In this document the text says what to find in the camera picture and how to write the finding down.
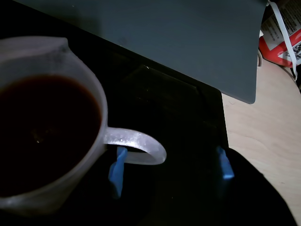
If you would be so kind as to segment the black gripper finger blue tape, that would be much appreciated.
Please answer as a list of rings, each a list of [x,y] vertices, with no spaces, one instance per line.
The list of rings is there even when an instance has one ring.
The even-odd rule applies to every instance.
[[[117,147],[109,168],[105,197],[105,217],[112,226],[135,226],[151,208],[151,189],[147,166],[126,163],[129,151]]]
[[[213,226],[295,226],[275,187],[237,151],[214,149]]]

